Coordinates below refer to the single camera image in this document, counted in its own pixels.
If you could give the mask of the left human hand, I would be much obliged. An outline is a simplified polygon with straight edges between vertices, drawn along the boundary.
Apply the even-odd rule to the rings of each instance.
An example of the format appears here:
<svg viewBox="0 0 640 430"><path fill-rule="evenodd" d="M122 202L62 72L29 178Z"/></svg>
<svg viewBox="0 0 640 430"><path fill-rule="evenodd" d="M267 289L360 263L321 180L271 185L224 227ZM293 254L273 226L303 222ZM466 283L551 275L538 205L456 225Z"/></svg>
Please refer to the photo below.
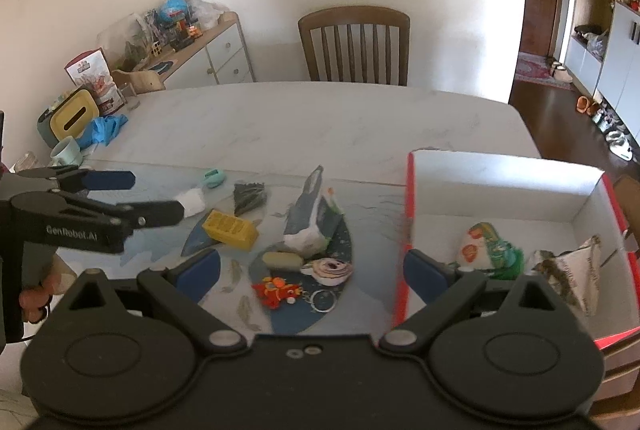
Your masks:
<svg viewBox="0 0 640 430"><path fill-rule="evenodd" d="M44 309L50 298L58 294L64 294L75 280L76 275L74 273L52 272L41 285L23 290L18 297L18 302L20 302L22 308L24 322L30 324L39 323L44 317Z"/></svg>

